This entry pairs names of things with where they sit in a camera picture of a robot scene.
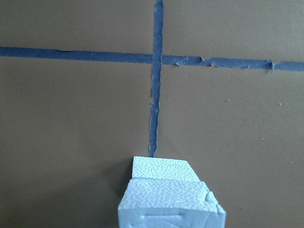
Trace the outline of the light blue foam cube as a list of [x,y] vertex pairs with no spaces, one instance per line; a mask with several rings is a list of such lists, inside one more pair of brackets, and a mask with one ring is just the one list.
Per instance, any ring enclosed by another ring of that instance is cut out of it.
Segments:
[[226,212],[202,181],[129,181],[118,206],[121,228],[223,228]]
[[141,156],[133,158],[132,178],[200,181],[195,171],[185,160]]

